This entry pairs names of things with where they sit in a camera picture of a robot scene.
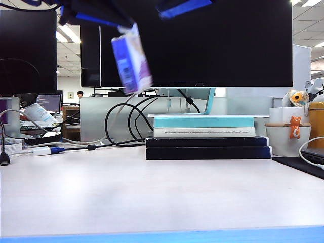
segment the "white bottle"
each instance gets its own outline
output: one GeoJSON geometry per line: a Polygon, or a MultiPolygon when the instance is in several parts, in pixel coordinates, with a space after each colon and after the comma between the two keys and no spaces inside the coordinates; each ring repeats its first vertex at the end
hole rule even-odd
{"type": "Polygon", "coordinates": [[[46,111],[37,103],[28,106],[25,109],[25,113],[36,122],[46,122],[51,125],[58,123],[58,121],[51,114],[49,114],[48,111],[46,111]]]}

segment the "wooden cabinet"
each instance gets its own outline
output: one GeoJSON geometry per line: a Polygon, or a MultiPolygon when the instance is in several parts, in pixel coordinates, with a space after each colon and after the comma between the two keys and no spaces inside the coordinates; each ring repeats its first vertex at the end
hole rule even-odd
{"type": "MultiPolygon", "coordinates": [[[[63,106],[63,120],[68,119],[72,115],[80,112],[79,106],[63,106]]],[[[71,120],[62,126],[63,137],[74,141],[81,140],[80,114],[74,116],[71,120]]]]}

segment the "wall outlet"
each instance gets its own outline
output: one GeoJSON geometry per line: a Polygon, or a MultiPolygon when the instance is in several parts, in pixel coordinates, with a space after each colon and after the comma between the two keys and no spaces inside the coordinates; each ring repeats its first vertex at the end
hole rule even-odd
{"type": "Polygon", "coordinates": [[[74,92],[67,92],[68,99],[74,99],[74,92]]]}

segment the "orange container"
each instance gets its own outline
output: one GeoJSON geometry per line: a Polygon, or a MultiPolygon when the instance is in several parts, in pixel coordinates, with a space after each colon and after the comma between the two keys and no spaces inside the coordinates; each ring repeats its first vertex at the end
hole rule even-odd
{"type": "MultiPolygon", "coordinates": [[[[309,104],[309,122],[312,125],[310,139],[324,136],[324,102],[309,104]]],[[[312,141],[309,148],[324,148],[324,138],[312,141]]]]}

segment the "cubicle divider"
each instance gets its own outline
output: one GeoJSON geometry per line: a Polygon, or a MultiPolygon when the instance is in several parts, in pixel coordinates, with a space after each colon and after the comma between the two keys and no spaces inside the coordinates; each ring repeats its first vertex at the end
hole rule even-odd
{"type": "MultiPolygon", "coordinates": [[[[136,105],[138,102],[145,98],[134,97],[130,100],[130,104],[136,105]]],[[[142,110],[149,102],[144,102],[138,108],[142,110]]],[[[104,121],[108,111],[115,105],[124,103],[123,97],[112,98],[82,98],[80,100],[80,118],[81,118],[81,140],[93,141],[105,136],[104,121]]],[[[185,113],[187,106],[190,108],[190,112],[195,113],[196,110],[193,106],[187,105],[184,98],[171,97],[171,107],[167,108],[167,97],[160,97],[152,104],[146,107],[143,113],[147,116],[149,114],[174,114],[185,113]]],[[[206,100],[194,99],[195,104],[200,110],[204,110],[206,106],[206,100]]],[[[273,107],[273,97],[237,97],[237,98],[220,98],[215,97],[213,101],[213,107],[210,115],[250,115],[257,117],[255,119],[257,135],[265,135],[264,124],[268,121],[269,108],[273,107]]],[[[116,108],[110,115],[108,120],[108,127],[114,120],[117,111],[116,108]]],[[[121,113],[118,115],[117,122],[113,125],[110,131],[111,138],[116,142],[133,139],[128,131],[128,116],[131,111],[130,107],[124,107],[121,113]]],[[[138,112],[134,111],[131,119],[131,129],[133,133],[139,137],[136,132],[134,119],[138,116],[138,112]]],[[[153,119],[149,119],[151,125],[153,125],[153,119]]],[[[149,127],[144,122],[143,118],[138,118],[137,127],[142,137],[146,136],[149,131],[149,127]]]]}

